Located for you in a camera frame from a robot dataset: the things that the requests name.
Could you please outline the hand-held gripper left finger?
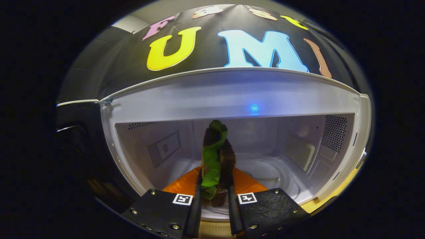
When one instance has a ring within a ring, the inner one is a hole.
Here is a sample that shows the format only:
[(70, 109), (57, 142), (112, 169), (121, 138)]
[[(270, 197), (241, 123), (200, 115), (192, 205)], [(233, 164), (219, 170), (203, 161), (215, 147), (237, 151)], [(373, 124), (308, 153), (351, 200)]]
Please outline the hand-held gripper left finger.
[(201, 168), (192, 170), (186, 183), (189, 194), (149, 189), (121, 217), (141, 230), (142, 239), (193, 239), (199, 237), (201, 222)]

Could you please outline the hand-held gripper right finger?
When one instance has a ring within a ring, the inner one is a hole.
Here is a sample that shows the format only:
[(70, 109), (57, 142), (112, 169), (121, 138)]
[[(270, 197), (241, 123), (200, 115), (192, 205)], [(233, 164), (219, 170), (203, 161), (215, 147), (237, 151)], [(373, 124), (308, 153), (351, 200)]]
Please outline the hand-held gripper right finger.
[(231, 233), (238, 238), (282, 238), (310, 217), (283, 189), (267, 189), (234, 168), (228, 186)]

